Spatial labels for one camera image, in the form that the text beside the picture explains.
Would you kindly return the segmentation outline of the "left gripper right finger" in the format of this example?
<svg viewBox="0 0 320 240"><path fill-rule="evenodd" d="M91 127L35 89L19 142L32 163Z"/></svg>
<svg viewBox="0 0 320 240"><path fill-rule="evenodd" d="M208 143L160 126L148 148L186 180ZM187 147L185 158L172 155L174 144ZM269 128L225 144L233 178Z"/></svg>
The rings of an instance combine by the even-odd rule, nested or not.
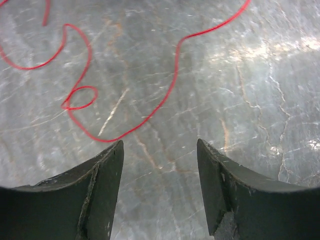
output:
<svg viewBox="0 0 320 240"><path fill-rule="evenodd" d="M234 213L242 240L318 240L320 189L257 173L198 139L197 164L208 232Z"/></svg>

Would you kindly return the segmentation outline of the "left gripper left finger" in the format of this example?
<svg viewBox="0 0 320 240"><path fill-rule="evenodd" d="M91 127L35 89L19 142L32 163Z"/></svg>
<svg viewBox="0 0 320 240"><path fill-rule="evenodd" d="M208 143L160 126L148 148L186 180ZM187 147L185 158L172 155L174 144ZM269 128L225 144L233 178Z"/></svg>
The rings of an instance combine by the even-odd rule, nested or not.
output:
<svg viewBox="0 0 320 240"><path fill-rule="evenodd" d="M0 189L3 240L108 240L124 165L117 141L36 185Z"/></svg>

